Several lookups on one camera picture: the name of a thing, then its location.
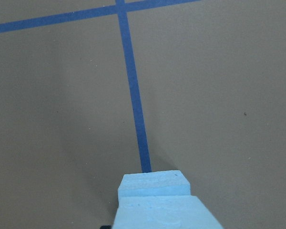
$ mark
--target blue line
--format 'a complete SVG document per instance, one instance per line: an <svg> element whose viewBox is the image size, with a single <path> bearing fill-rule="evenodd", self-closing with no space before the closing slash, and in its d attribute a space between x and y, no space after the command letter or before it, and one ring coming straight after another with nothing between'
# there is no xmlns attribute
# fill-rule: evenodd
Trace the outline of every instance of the blue line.
<svg viewBox="0 0 286 229"><path fill-rule="evenodd" d="M131 11L158 8L163 6L171 6L193 1L199 1L199 0L143 0L143 1L127 3L125 10L127 12L131 12Z"/></svg>
<svg viewBox="0 0 286 229"><path fill-rule="evenodd" d="M138 147L141 160L141 168L143 173L152 171L151 162L149 159L147 137L145 131L145 124L143 118L143 110L140 98L139 83L137 78L137 71L135 68L133 45L130 35L127 13L125 11L124 0L115 0L117 6L117 13L120 24L120 31L122 43L124 48L124 56L126 62L126 70L128 75L128 83L130 89L130 96L133 105L133 117L135 129L137 132Z"/></svg>
<svg viewBox="0 0 286 229"><path fill-rule="evenodd" d="M7 22L4 24L0 24L0 33L15 31L15 30L23 30L33 27L45 26L45 25L53 25L68 21L77 21L88 18L95 18L100 16L106 16L111 14L116 14L116 6L105 6L99 7L89 10L80 10L69 13L56 14L46 17L33 18L21 21Z"/></svg>
<svg viewBox="0 0 286 229"><path fill-rule="evenodd" d="M198 0L143 0L138 2L123 3L121 7L127 12L146 10L152 8L158 8L162 6L170 6L181 3L193 2ZM34 28L45 25L53 25L69 21L77 21L88 18L95 18L100 16L116 14L116 6L105 6L89 10L80 10L69 13L56 14L46 17L33 18L21 21L13 21L0 24L0 33L23 30L28 28Z"/></svg>

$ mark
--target light blue foam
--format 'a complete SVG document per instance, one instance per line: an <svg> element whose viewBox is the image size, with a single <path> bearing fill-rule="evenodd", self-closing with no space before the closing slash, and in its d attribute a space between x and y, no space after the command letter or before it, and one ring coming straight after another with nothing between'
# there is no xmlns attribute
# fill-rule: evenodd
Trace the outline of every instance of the light blue foam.
<svg viewBox="0 0 286 229"><path fill-rule="evenodd" d="M190 195L190 183L179 170L124 175L118 189L122 197Z"/></svg>
<svg viewBox="0 0 286 229"><path fill-rule="evenodd" d="M223 229L195 196L124 197L112 229Z"/></svg>

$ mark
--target foam block top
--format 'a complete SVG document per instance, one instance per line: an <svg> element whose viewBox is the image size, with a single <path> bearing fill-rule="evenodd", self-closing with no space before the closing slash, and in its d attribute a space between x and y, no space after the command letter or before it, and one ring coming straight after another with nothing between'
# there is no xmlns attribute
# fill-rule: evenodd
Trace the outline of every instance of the foam block top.
<svg viewBox="0 0 286 229"><path fill-rule="evenodd" d="M179 170L126 174L118 188L119 200L122 197L190 194L190 183Z"/></svg>
<svg viewBox="0 0 286 229"><path fill-rule="evenodd" d="M112 229L223 229L195 196L125 197Z"/></svg>

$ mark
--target foam block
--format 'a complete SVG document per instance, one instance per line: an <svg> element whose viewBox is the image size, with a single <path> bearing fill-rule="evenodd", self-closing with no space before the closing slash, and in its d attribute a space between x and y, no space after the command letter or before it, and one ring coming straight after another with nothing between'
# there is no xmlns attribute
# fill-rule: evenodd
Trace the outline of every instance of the foam block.
<svg viewBox="0 0 286 229"><path fill-rule="evenodd" d="M190 195L190 183L179 170L124 175L118 189L122 197Z"/></svg>
<svg viewBox="0 0 286 229"><path fill-rule="evenodd" d="M223 229L195 196L121 198L112 229Z"/></svg>

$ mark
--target painter's tape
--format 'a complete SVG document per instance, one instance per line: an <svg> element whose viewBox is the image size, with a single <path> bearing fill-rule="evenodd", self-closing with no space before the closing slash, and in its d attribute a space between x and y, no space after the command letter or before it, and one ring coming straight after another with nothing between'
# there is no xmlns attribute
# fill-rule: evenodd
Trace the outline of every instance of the painter's tape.
<svg viewBox="0 0 286 229"><path fill-rule="evenodd" d="M80 11L56 14L40 18L7 22L0 24L0 33L40 27L45 25L53 25L69 21L78 21L78 20L95 18L111 14L116 14L116 6L105 6L89 10L80 10Z"/></svg>
<svg viewBox="0 0 286 229"><path fill-rule="evenodd" d="M125 3L124 0L115 0L116 5L99 7L89 10L80 10L69 13L56 14L46 17L27 19L0 24L0 33L8 31L23 30L45 25L53 25L69 21L95 18L100 16L118 14L120 32L122 37L128 83L133 105L133 116L137 133L138 147L140 153L142 172L151 172L151 163L148 152L146 130L143 118L140 90L135 67L133 46L130 35L127 12L158 8L163 6L176 5L180 3L193 2L198 0L142 0L137 2Z"/></svg>
<svg viewBox="0 0 286 229"><path fill-rule="evenodd" d="M137 78L137 71L134 62L133 45L129 30L127 12L124 0L116 0L117 13L120 24L122 43L124 48L124 56L126 62L126 70L128 75L128 83L130 96L133 105L134 124L137 132L138 147L141 160L141 168L143 173L152 171L149 159L147 137L144 125L143 110L140 98L140 90Z"/></svg>
<svg viewBox="0 0 286 229"><path fill-rule="evenodd" d="M199 0L143 0L143 1L127 3L125 5L125 10L127 12L131 12L131 11L158 8L163 6L171 6L193 1L199 1Z"/></svg>

